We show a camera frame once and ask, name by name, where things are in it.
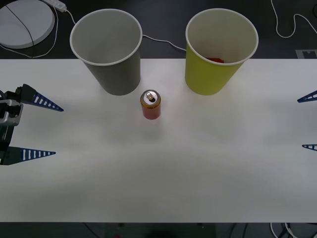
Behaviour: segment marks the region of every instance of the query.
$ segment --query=red object inside cup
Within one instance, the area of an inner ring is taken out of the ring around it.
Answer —
[[[224,61],[220,58],[206,58],[206,59],[217,62],[217,63],[224,63]]]

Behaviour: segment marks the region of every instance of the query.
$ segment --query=paper cup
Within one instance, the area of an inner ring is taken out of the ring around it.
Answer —
[[[196,14],[186,28],[188,87],[201,95],[221,90],[244,61],[257,50],[259,37],[243,15],[214,8]],[[207,58],[220,58],[224,63]]]
[[[142,28],[131,14],[102,9],[81,18],[70,47],[100,85],[114,95],[132,92],[140,82]]]

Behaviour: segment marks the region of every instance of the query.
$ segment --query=yellow paper cup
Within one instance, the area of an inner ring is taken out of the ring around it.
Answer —
[[[188,22],[186,41],[186,83],[198,94],[212,95],[255,53],[259,37],[243,15],[214,8],[196,14]],[[220,58],[224,63],[207,58]]]

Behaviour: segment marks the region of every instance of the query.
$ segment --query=gray paper cup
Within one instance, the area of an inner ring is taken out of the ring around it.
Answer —
[[[110,94],[125,95],[140,82],[142,28],[131,14],[102,9],[81,18],[70,33],[70,47]]]

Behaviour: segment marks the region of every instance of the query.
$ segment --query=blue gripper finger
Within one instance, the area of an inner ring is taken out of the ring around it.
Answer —
[[[310,101],[315,101],[315,100],[317,100],[317,91],[314,91],[310,94],[307,94],[306,96],[298,99],[297,102],[304,103],[304,102],[310,102]]]
[[[32,100],[32,105],[42,107],[42,108],[48,108],[55,111],[63,112],[64,109],[61,108],[59,105],[53,103],[50,99],[44,97],[40,93],[36,93]]]
[[[315,147],[317,148],[317,144],[313,144],[313,145],[302,145],[304,148],[309,149],[309,150],[315,150],[317,151],[317,149],[315,149]]]
[[[21,162],[38,159],[38,158],[42,158],[42,157],[46,157],[46,156],[50,156],[54,154],[56,154],[56,152],[21,148]]]

